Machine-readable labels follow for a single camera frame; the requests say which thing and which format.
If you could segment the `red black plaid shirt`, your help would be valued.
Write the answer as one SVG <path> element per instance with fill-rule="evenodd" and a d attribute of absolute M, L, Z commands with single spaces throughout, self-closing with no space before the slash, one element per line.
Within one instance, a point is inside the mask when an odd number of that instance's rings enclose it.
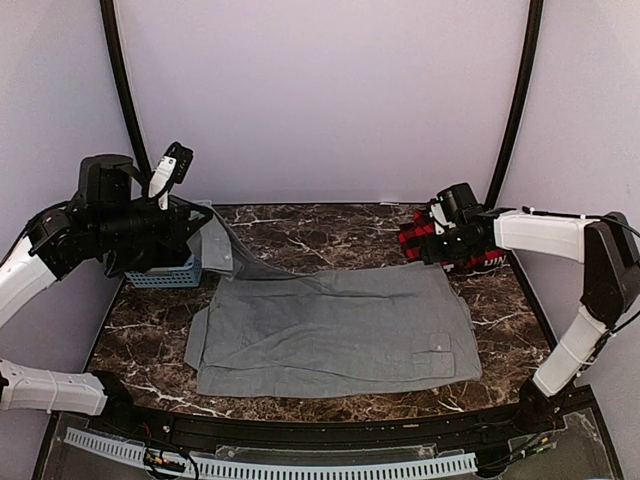
<path fill-rule="evenodd" d="M 447 272 L 484 272 L 503 265 L 508 260 L 502 249 L 476 250 L 436 234 L 436 225 L 426 210 L 416 209 L 413 220 L 401 224 L 397 234 L 409 262 L 439 263 Z"/>

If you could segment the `grey long sleeve shirt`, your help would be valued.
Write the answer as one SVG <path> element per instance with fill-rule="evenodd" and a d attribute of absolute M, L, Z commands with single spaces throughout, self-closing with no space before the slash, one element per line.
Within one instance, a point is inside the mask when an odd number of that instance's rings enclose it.
<path fill-rule="evenodd" d="M 258 259 L 220 215 L 189 244 L 220 275 L 184 357 L 201 395 L 403 393 L 482 375 L 469 308 L 437 266 L 295 274 Z"/>

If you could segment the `light blue plastic basket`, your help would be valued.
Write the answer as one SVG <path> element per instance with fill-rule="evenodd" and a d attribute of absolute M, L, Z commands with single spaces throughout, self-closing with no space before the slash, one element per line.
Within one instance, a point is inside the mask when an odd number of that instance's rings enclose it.
<path fill-rule="evenodd" d="M 126 278 L 138 289 L 186 289 L 200 284 L 202 264 L 192 255 L 183 266 L 157 267 L 146 273 L 126 272 Z"/>

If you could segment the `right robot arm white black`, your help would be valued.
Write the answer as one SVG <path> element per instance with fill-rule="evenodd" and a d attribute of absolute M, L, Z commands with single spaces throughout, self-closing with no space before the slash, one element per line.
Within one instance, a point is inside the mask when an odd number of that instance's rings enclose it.
<path fill-rule="evenodd" d="M 525 277 L 544 300 L 557 344 L 534 373 L 543 396 L 561 392 L 593 364 L 607 338 L 639 298 L 639 231 L 619 211 L 569 214 L 534 209 L 451 211 L 427 207 L 435 231 L 425 241 L 427 264 L 454 262 L 502 249 L 524 262 Z"/>

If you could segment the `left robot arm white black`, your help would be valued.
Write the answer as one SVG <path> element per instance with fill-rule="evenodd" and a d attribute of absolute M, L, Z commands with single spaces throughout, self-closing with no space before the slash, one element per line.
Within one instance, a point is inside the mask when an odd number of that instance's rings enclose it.
<path fill-rule="evenodd" d="M 112 301 L 126 282 L 97 262 L 80 265 L 37 294 L 1 328 L 1 358 L 26 367 L 83 373 Z"/>

